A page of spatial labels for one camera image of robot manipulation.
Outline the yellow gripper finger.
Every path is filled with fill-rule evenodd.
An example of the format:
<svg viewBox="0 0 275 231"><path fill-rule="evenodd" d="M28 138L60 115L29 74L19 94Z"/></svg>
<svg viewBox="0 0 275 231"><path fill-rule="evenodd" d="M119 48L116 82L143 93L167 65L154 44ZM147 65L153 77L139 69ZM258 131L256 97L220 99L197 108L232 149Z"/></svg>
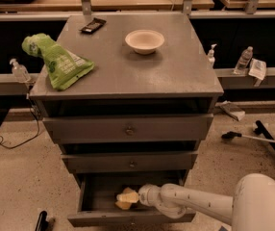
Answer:
<svg viewBox="0 0 275 231"><path fill-rule="evenodd" d="M125 203L138 203L139 196L137 192L126 192L119 194L116 199Z"/></svg>

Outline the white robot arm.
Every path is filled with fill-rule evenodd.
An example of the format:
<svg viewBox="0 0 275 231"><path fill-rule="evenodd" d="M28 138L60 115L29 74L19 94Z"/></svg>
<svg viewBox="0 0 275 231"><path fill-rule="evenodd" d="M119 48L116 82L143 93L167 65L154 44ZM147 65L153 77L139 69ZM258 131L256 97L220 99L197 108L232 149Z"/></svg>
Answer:
<svg viewBox="0 0 275 231"><path fill-rule="evenodd" d="M181 218L188 208L224 222L232 231L275 231L275 180L258 173L242 177L231 196L201 192L175 184L146 184L116 197L116 205L154 207L168 218Z"/></svg>

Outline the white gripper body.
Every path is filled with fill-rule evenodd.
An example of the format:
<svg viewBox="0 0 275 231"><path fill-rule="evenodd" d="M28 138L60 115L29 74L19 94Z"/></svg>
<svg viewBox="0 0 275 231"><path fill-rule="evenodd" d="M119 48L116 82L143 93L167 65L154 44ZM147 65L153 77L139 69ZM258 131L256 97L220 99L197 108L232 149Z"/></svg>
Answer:
<svg viewBox="0 0 275 231"><path fill-rule="evenodd" d="M146 184L138 190L139 202L148 207L155 207L160 203L160 192L160 187Z"/></svg>

